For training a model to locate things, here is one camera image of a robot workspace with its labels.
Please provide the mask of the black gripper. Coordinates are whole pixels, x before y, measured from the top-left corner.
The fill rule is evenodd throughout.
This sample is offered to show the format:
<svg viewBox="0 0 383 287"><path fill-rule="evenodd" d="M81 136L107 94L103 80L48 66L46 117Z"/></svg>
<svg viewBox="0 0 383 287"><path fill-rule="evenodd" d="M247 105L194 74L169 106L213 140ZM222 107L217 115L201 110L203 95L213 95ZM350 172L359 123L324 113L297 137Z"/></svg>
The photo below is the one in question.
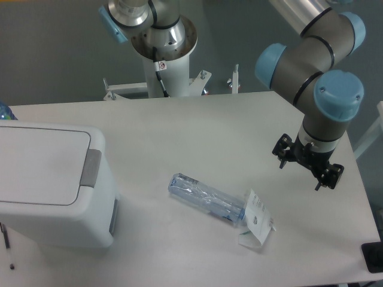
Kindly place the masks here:
<svg viewBox="0 0 383 287"><path fill-rule="evenodd" d="M329 164L329 158L333 151L315 152L313 146L305 146L296 139L295 143L287 134L283 134L275 144L272 154L280 161L279 168L282 169L287 162L297 162L307 168L318 180L315 191L321 187L328 187L334 190L341 179L344 167L341 164Z"/></svg>

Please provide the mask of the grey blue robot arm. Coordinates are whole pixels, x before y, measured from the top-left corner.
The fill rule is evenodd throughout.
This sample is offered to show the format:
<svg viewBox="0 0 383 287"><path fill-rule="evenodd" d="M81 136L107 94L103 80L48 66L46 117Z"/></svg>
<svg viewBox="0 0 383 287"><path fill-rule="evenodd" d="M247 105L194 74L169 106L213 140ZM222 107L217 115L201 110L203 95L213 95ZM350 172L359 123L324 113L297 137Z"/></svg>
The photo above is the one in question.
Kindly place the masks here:
<svg viewBox="0 0 383 287"><path fill-rule="evenodd" d="M334 65L361 46L366 28L353 13L337 13L326 1L273 1L300 35L294 48L275 43L256 61L255 75L268 89L303 113L296 139L282 135L273 148L282 166L310 170L318 187L335 188L344 167L331 164L340 138L358 113L364 87ZM178 1L108 1L98 10L117 42L131 42L142 57L150 97L200 96L189 77L189 55L197 44L194 24Z"/></svg>

